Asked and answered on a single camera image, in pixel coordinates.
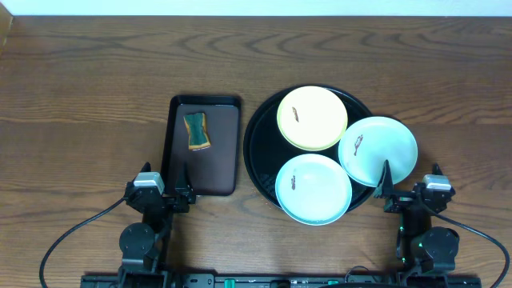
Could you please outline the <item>light green plate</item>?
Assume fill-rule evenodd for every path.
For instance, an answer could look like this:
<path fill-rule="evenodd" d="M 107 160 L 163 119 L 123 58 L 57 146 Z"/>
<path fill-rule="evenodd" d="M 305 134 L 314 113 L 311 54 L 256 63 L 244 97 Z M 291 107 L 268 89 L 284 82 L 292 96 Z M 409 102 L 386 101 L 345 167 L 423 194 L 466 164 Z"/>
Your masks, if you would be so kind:
<path fill-rule="evenodd" d="M 418 160 L 418 145 L 411 131 L 392 118 L 373 116 L 348 127 L 338 145 L 342 168 L 356 182 L 376 187 L 388 162 L 392 182 L 407 178 Z"/>

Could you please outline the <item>green yellow sponge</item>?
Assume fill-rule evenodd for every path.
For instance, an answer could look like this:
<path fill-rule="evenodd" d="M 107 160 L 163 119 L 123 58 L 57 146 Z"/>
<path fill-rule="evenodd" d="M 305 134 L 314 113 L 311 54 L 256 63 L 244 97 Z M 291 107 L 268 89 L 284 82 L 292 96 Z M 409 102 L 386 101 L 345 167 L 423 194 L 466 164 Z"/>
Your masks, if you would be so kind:
<path fill-rule="evenodd" d="M 188 149 L 201 150 L 209 148 L 211 141 L 207 133 L 206 115 L 203 112 L 186 114 L 184 117 L 188 133 Z"/>

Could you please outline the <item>light blue plate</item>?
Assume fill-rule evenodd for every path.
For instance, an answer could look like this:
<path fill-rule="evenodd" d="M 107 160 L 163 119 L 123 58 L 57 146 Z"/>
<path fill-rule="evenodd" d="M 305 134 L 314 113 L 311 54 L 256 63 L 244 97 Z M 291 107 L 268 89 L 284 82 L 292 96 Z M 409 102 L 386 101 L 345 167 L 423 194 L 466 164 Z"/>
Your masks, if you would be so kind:
<path fill-rule="evenodd" d="M 287 161 L 275 180 L 279 205 L 293 220 L 310 226 L 337 221 L 349 209 L 349 176 L 333 159 L 302 154 Z"/>

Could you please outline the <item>yellow plate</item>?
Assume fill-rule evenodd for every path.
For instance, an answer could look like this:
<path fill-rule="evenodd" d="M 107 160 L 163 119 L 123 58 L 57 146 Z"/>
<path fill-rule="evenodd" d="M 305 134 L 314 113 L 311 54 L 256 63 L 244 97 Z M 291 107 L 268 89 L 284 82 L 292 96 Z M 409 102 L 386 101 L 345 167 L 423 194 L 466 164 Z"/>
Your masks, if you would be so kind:
<path fill-rule="evenodd" d="M 348 113 L 334 92 L 320 86 L 302 86 L 280 101 L 277 124 L 291 145 L 319 151 L 339 142 L 348 127 Z"/>

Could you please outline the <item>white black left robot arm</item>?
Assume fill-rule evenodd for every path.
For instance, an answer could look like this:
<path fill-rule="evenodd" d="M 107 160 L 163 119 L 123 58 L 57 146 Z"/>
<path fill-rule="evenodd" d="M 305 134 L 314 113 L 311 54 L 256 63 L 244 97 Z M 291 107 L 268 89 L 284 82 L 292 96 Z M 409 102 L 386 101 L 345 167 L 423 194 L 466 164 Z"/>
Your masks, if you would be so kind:
<path fill-rule="evenodd" d="M 123 199 L 142 214 L 140 222 L 121 233 L 119 247 L 122 264 L 116 287 L 183 287 L 183 276 L 166 264 L 167 248 L 176 214 L 190 211 L 196 202 L 187 166 L 183 166 L 170 194 L 160 173 L 147 162 L 139 174 L 126 184 Z"/>

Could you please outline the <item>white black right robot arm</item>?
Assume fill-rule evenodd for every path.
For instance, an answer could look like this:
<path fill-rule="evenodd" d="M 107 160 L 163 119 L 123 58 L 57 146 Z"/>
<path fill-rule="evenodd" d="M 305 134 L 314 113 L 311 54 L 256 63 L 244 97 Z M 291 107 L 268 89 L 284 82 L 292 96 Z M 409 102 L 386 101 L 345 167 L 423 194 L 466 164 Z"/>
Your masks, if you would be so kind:
<path fill-rule="evenodd" d="M 396 256 L 403 268 L 393 276 L 396 284 L 447 285 L 446 275 L 455 269 L 460 237 L 452 229 L 433 226 L 431 218 L 444 211 L 454 195 L 448 177 L 437 164 L 411 190 L 397 190 L 390 164 L 384 161 L 374 197 L 386 200 L 386 213 L 400 215 Z"/>

